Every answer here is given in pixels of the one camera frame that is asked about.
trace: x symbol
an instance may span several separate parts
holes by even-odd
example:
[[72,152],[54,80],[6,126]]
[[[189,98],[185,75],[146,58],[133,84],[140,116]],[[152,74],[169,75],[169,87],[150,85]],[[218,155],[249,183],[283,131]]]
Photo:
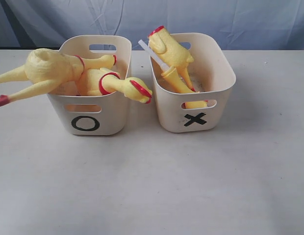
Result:
[[196,115],[195,117],[189,114],[185,115],[185,118],[190,119],[190,121],[188,121],[186,124],[184,124],[184,126],[189,126],[192,123],[196,122],[198,124],[204,125],[206,124],[206,121],[201,119],[205,114],[204,113],[199,113],[198,115]]

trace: white backdrop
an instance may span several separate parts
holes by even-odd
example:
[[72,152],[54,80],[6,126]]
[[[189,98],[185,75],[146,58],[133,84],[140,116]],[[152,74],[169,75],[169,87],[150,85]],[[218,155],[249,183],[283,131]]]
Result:
[[[304,49],[304,0],[6,0],[37,47],[80,34],[137,42],[160,25],[200,32],[222,49]],[[18,41],[0,7],[0,47]]]

